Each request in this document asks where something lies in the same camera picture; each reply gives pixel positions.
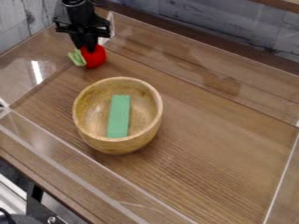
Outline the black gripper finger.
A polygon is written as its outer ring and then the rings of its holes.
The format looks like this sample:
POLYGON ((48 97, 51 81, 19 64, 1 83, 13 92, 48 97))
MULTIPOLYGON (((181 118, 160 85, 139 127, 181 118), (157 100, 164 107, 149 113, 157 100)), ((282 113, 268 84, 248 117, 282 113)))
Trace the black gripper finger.
POLYGON ((87 47, 89 53, 92 53, 95 51, 97 43, 99 43, 99 38, 93 34, 87 34, 85 35, 85 47, 87 47))
POLYGON ((69 37, 73 42, 73 45, 76 46, 77 49, 80 49, 85 43, 85 35, 81 33, 71 33, 69 37))

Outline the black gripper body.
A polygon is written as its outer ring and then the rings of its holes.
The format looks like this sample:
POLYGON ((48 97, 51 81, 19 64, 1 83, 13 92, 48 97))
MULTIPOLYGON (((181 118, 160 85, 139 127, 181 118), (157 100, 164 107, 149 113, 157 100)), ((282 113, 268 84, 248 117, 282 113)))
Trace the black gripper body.
POLYGON ((96 14, 91 0, 57 0, 52 21, 56 31, 108 37, 108 21, 96 14))

